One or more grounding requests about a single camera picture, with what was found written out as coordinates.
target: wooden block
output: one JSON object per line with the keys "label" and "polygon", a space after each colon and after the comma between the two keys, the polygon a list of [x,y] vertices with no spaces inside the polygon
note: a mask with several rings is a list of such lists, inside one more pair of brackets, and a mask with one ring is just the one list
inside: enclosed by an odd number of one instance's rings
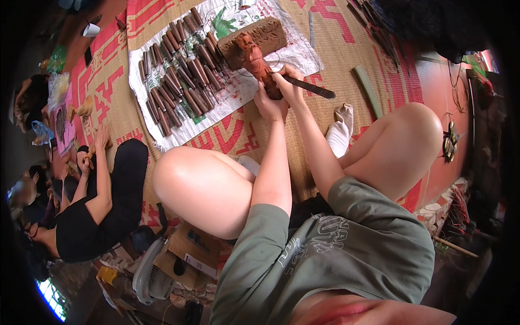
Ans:
{"label": "wooden block", "polygon": [[237,36],[246,32],[251,39],[262,48],[262,55],[266,56],[287,46],[287,38],[280,20],[267,17],[241,28],[218,40],[217,45],[232,70],[243,67],[244,52],[238,47]]}

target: wire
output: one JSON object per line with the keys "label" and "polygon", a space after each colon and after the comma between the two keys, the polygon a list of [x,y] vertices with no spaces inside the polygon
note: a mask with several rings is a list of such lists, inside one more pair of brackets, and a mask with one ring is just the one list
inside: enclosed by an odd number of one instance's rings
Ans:
{"label": "wire", "polygon": [[[457,74],[457,78],[455,78],[455,82],[453,82],[453,77],[451,76],[451,69],[450,69],[450,66],[449,66],[449,63],[448,63],[448,71],[450,73],[450,82],[451,82],[451,95],[453,97],[453,102],[455,103],[455,105],[457,106],[457,110],[461,113],[467,113],[467,103],[469,102],[469,97],[470,97],[470,93],[467,91],[466,89],[466,86],[464,86],[464,99],[465,99],[465,102],[464,104],[460,104],[460,99],[459,99],[459,79],[462,81],[462,85],[464,85],[464,80],[462,80],[462,77],[460,76],[460,72],[462,70],[462,62],[459,64],[459,73]],[[448,112],[448,117],[450,117],[450,115],[453,115],[455,114],[456,112]]]}
{"label": "wire", "polygon": [[168,307],[166,307],[166,309],[164,310],[164,314],[163,314],[163,320],[161,322],[161,325],[164,324],[164,318],[166,317],[166,311],[168,310],[168,308],[170,308],[171,306],[173,305],[173,303],[169,304]]}

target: wooden stick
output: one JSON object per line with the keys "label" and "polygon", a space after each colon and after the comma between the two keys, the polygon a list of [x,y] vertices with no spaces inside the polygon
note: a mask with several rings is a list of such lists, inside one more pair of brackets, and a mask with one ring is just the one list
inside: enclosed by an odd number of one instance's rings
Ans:
{"label": "wooden stick", "polygon": [[470,252],[470,251],[468,251],[468,250],[465,250],[464,248],[462,248],[462,247],[460,247],[460,246],[457,246],[457,245],[455,245],[455,244],[452,244],[452,243],[450,243],[450,242],[447,241],[447,240],[444,240],[444,239],[439,238],[439,237],[437,237],[437,236],[433,236],[433,239],[436,240],[436,241],[438,241],[438,242],[440,242],[440,243],[443,243],[444,245],[446,245],[446,246],[448,246],[448,247],[453,248],[453,249],[456,250],[456,251],[459,251],[459,252],[464,253],[464,254],[466,254],[466,255],[469,255],[469,256],[471,256],[471,257],[476,257],[476,258],[478,258],[478,255],[477,255],[477,254],[472,253],[472,252]]}

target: white cup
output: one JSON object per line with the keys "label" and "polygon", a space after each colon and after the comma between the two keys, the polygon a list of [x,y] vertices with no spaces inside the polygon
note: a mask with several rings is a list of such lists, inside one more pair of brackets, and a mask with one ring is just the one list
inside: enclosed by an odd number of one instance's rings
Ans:
{"label": "white cup", "polygon": [[83,36],[85,37],[94,37],[99,34],[99,26],[94,24],[88,24],[87,27],[83,30]]}

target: wooden chisel handle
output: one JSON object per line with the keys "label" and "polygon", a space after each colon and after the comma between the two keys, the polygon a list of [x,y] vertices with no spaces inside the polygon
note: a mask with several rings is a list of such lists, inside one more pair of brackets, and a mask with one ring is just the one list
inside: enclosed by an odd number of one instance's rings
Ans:
{"label": "wooden chisel handle", "polygon": [[321,88],[321,87],[315,86],[313,84],[306,83],[305,81],[301,81],[301,80],[295,79],[293,77],[289,77],[286,74],[283,75],[282,77],[285,80],[287,80],[289,83],[291,83],[291,84],[293,84],[295,86],[298,86],[300,88],[303,88],[305,90],[308,90],[311,93],[315,93],[316,95],[320,95],[321,97],[325,97],[327,99],[334,99],[334,98],[336,98],[336,94],[334,92],[331,92],[328,89]]}

